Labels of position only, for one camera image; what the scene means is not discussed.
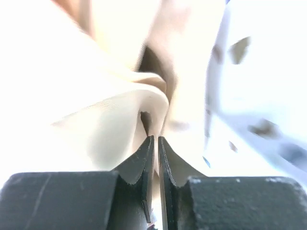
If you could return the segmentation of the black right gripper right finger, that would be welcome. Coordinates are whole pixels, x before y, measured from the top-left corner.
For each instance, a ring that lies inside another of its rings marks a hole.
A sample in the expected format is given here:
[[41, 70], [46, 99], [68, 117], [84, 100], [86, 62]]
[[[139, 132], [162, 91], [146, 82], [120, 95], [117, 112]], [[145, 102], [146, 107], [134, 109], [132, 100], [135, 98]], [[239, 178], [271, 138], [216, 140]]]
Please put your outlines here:
[[164, 137], [158, 139], [162, 220], [165, 230], [304, 230], [307, 194], [287, 177], [174, 178], [185, 165]]

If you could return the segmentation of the beige cloth drape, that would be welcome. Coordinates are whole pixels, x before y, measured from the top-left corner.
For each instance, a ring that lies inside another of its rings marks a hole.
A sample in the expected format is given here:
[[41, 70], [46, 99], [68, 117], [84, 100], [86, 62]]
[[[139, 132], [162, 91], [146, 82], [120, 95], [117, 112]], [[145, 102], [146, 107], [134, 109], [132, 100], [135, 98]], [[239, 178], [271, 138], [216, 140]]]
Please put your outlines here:
[[3, 0], [0, 174], [110, 170], [147, 135], [204, 171], [222, 0]]

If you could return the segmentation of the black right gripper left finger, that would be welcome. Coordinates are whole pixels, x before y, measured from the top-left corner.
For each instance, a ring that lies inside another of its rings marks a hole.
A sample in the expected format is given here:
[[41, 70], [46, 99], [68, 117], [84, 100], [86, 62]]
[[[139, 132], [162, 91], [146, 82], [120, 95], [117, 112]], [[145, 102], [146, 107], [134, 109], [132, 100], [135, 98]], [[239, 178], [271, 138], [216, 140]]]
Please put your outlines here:
[[27, 172], [0, 191], [3, 230], [144, 230], [151, 221], [154, 138], [111, 171]]

